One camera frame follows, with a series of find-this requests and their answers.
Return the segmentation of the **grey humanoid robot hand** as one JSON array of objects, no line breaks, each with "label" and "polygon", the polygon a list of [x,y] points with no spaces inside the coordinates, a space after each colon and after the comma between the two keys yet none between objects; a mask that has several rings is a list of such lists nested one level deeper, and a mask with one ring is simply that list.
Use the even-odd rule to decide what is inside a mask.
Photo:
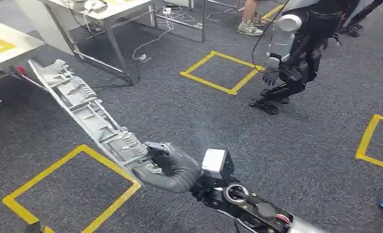
[{"label": "grey humanoid robot hand", "polygon": [[269,57],[265,70],[263,71],[262,80],[267,85],[274,85],[279,77],[279,64],[280,59],[277,57]]}]

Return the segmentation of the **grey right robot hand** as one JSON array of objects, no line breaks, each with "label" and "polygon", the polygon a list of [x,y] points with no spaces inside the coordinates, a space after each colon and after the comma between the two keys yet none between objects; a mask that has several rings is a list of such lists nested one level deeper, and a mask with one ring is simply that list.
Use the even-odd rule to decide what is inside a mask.
[{"label": "grey right robot hand", "polygon": [[132,169],[133,174],[145,184],[174,193],[189,191],[201,175],[198,163],[180,147],[171,142],[146,142],[152,161],[163,174],[152,173],[144,166]]}]

